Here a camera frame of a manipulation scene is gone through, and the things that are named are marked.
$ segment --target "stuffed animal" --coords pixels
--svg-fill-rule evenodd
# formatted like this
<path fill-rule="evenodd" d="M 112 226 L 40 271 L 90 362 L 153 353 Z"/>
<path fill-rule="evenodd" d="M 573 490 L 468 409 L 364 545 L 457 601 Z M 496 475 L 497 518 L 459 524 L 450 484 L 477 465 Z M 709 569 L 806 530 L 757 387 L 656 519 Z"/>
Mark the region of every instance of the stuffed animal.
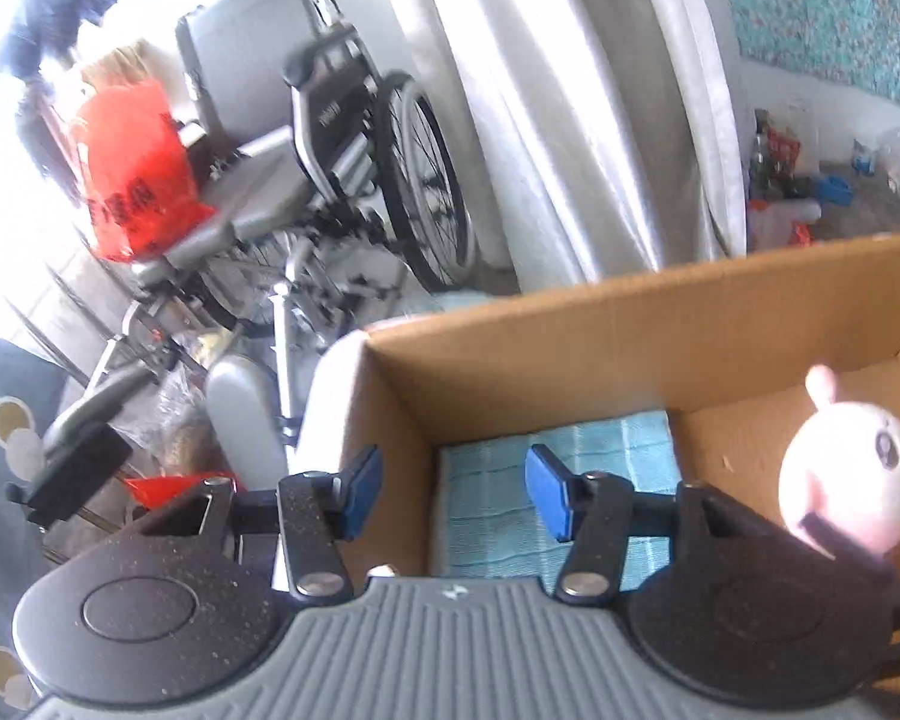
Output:
<path fill-rule="evenodd" d="M 817 412 L 787 447 L 780 512 L 787 528 L 816 512 L 877 557 L 900 542 L 900 420 L 871 403 L 837 402 L 837 377 L 814 365 L 806 377 Z"/>

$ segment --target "blue towel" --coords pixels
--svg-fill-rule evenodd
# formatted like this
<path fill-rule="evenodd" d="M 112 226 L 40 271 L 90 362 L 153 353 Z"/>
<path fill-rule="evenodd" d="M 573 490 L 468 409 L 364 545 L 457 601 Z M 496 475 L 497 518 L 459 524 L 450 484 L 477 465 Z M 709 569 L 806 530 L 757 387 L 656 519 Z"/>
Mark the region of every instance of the blue towel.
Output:
<path fill-rule="evenodd" d="M 536 514 L 524 458 L 544 443 L 573 471 L 625 476 L 642 493 L 673 493 L 680 475 L 666 412 L 636 413 L 440 450 L 434 573 L 455 577 L 539 575 L 551 591 L 570 550 Z M 668 538 L 631 538 L 622 589 L 669 562 Z"/>

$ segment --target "cardboard box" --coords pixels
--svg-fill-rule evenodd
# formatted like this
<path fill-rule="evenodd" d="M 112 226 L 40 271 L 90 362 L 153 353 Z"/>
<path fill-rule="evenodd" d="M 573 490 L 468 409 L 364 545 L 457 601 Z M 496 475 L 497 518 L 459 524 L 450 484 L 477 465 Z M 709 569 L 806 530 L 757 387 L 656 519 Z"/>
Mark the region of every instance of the cardboard box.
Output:
<path fill-rule="evenodd" d="M 385 458 L 357 586 L 389 562 L 425 574 L 434 450 L 665 408 L 685 479 L 779 521 L 784 450 L 815 362 L 844 399 L 900 418 L 900 236 L 783 250 L 537 293 L 373 328 L 320 364 L 299 469 L 365 445 Z M 900 548 L 895 556 L 900 567 Z"/>

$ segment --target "floor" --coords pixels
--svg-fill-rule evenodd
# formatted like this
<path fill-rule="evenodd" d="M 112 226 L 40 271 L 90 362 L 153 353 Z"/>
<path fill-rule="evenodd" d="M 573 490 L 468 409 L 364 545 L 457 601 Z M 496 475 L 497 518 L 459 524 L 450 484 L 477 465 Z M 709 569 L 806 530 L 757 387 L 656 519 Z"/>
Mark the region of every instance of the floor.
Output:
<path fill-rule="evenodd" d="M 854 194 L 847 208 L 823 203 L 823 215 L 812 228 L 815 238 L 832 241 L 900 232 L 900 195 L 890 190 L 885 172 L 864 176 L 856 175 L 849 165 L 824 163 L 821 167 L 850 182 Z"/>

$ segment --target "red plastic bag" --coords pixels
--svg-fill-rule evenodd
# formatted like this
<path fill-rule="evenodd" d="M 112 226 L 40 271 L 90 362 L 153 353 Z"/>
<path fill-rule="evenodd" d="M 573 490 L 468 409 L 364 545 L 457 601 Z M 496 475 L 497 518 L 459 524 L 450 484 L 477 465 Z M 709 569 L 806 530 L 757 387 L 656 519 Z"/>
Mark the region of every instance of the red plastic bag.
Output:
<path fill-rule="evenodd" d="M 77 111 L 70 133 L 103 259 L 152 259 L 213 215 L 197 199 L 157 81 L 101 90 Z"/>

